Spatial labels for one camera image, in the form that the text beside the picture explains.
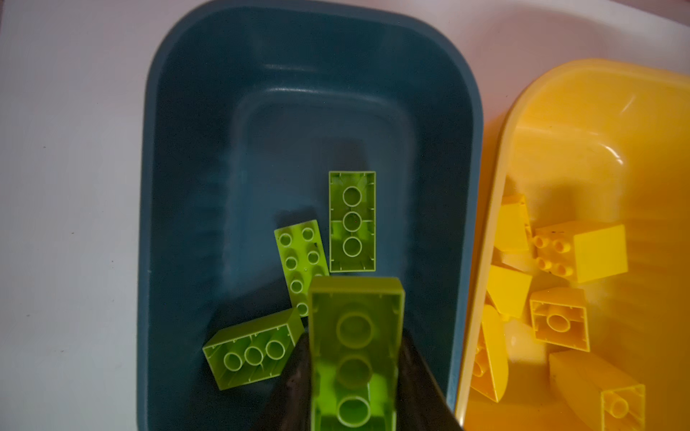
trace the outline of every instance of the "green block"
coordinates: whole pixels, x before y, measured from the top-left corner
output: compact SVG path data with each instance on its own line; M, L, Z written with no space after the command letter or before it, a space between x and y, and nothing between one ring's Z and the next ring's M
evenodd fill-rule
M274 231L288 293L299 315L309 314L306 299L314 277L327 276L328 265L316 220L280 228Z
M218 389L277 377L304 332L296 308L216 332L203 347Z
M329 172L331 272L376 271L376 172Z
M321 277L309 290L312 431L395 431L405 291L396 278Z

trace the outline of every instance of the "blue plastic container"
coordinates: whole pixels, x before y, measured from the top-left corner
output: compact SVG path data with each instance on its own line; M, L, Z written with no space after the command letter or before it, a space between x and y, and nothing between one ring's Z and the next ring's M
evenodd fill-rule
M146 90L140 430L247 430L273 380L220 392L201 353L290 307L273 230L316 218L329 170L377 173L377 276L455 406L482 141L469 67L412 18L216 1L162 43Z

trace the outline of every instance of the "yellow plastic container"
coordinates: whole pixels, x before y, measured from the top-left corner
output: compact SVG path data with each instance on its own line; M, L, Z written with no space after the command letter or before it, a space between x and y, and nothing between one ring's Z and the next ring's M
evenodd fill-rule
M536 341L528 313L505 325L503 399L469 389L497 216L504 194L516 193L525 195L533 229L570 220L624 224L629 271L579 285L591 351L646 385L648 430L687 429L689 169L690 77L661 70L574 61L530 85L505 122L487 125L476 230L483 241L475 244L456 408L467 431L590 429L549 387L549 354L566 348ZM568 283L525 256L502 258L534 276L531 292Z

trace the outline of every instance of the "upside-down green brick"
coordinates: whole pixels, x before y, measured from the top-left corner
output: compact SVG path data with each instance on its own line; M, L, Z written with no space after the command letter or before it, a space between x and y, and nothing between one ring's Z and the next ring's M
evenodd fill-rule
M312 431L395 431L404 304L396 278L312 282Z
M376 172L328 173L329 268L376 271Z
M216 332L203 351L218 389L279 376L303 332L296 308Z
M274 231L285 282L293 307L306 317L309 307L306 299L314 277L327 276L328 264L316 220L280 228Z

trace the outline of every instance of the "upside-down yellow brick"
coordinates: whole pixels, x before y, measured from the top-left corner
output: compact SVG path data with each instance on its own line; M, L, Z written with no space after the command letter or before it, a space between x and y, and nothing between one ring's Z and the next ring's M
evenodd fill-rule
M470 387L492 401L501 401L508 385L508 352L503 322L491 305L484 305Z
M504 320L511 317L519 319L522 316L531 282L532 276L529 274L502 266L491 266L486 291L489 293L496 311L502 315Z
M594 431L644 431L644 385L594 353L549 355L551 389Z
M537 265L569 281L584 283L628 271L625 227L598 221L569 221L535 231Z
M584 290L553 288L529 297L534 338L589 352Z
M501 201L493 245L505 253L529 251L532 229L523 194L505 196Z

